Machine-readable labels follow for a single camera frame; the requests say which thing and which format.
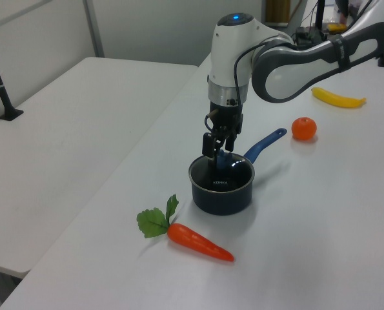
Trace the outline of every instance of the green leaf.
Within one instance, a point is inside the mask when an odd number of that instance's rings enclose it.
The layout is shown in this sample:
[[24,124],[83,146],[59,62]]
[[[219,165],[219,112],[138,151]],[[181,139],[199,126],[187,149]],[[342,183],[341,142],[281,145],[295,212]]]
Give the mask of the green leaf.
[[137,224],[145,238],[152,238],[167,233],[168,224],[160,209],[144,210],[137,215]]
[[166,221],[167,226],[170,225],[169,219],[174,214],[174,211],[176,211],[176,207],[179,204],[178,200],[176,199],[176,194],[170,197],[167,201],[166,206]]

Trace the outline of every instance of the plastic vegetable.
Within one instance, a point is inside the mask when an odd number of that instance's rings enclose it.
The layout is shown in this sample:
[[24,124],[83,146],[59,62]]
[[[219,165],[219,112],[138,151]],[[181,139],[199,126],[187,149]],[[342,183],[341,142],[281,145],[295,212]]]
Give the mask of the plastic vegetable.
[[316,123],[312,118],[298,118],[292,123],[292,134],[298,140],[309,140],[315,136]]
[[367,101],[366,98],[356,99],[356,98],[343,97],[337,94],[333,94],[320,87],[313,87],[311,91],[312,91],[312,95],[314,95],[314,97],[318,98],[319,100],[322,100],[325,103],[334,105],[336,107],[341,107],[341,108],[348,108],[348,109],[358,108]]
[[220,260],[233,262],[235,260],[233,255],[225,249],[222,249],[184,225],[169,223],[169,219],[174,214],[178,204],[176,195],[173,195],[167,201],[166,217],[158,208],[144,210],[137,215],[137,224],[145,238],[152,238],[167,233],[170,240],[184,247]]

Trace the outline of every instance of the yellow banana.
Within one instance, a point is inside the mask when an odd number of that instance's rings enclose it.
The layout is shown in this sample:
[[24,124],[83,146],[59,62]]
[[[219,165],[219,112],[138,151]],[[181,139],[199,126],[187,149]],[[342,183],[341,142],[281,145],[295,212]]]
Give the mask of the yellow banana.
[[319,100],[322,100],[323,102],[326,102],[330,105],[335,105],[336,107],[341,108],[358,108],[362,106],[367,99],[356,99],[356,98],[348,98],[343,97],[337,94],[333,94],[323,88],[320,87],[313,87],[312,88],[312,95],[314,97],[318,98]]

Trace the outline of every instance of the orange fruit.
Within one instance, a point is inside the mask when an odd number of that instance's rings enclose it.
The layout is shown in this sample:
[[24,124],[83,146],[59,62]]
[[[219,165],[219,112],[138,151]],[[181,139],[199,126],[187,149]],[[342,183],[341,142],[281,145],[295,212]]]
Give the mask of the orange fruit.
[[298,140],[309,140],[315,136],[316,123],[313,119],[303,117],[295,119],[292,123],[292,134]]

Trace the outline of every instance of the black saucepan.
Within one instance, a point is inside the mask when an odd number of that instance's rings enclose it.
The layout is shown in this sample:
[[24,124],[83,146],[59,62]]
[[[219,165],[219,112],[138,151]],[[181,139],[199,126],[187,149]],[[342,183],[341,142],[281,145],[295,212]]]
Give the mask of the black saucepan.
[[252,200],[252,165],[259,153],[283,137],[280,128],[251,147],[244,156],[219,151],[216,161],[206,156],[194,160],[189,167],[195,204],[205,212],[229,215],[242,211]]

